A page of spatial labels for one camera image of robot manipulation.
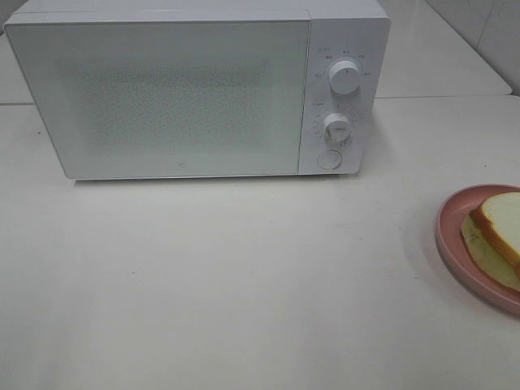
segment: white microwave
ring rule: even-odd
[[[67,177],[358,171],[375,0],[29,0],[4,28]]]

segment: microwave window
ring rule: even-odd
[[[308,29],[63,24],[9,33],[65,172],[81,179],[296,173]]]

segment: power knob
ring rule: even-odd
[[[361,64],[354,58],[345,57],[336,61],[328,71],[331,89],[339,95],[354,92],[361,83]]]
[[[340,113],[327,115],[323,120],[323,128],[330,142],[342,142],[349,138],[352,132],[349,118]]]

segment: pink plate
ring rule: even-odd
[[[473,262],[464,243],[461,227],[467,214],[488,197],[499,193],[520,192],[520,187],[483,184],[454,193],[437,215],[437,246],[444,263],[470,290],[493,305],[520,315],[520,292],[498,284]]]

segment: white table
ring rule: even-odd
[[[520,183],[520,97],[379,99],[356,176],[74,183],[0,107],[10,390],[516,390],[519,320],[465,290],[440,203]]]
[[[507,95],[511,88],[424,0],[382,0],[392,20],[377,96]],[[5,36],[0,104],[31,102]]]

